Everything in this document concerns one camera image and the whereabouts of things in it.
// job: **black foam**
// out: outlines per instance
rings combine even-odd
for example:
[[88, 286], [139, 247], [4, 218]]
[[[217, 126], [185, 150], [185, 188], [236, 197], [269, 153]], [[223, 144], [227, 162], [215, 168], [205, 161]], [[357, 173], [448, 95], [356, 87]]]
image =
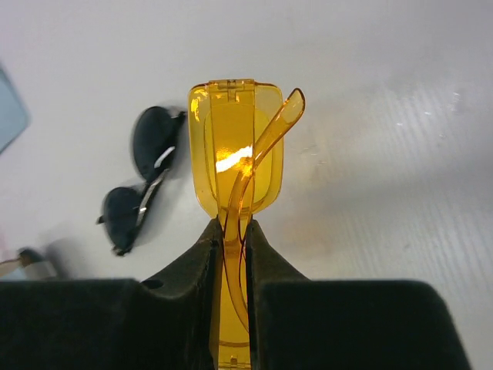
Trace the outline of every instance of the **black foam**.
[[217, 235], [213, 220], [142, 284], [0, 282], [0, 370], [212, 370]]
[[257, 324], [269, 370], [470, 368], [443, 300], [421, 282], [265, 284]]

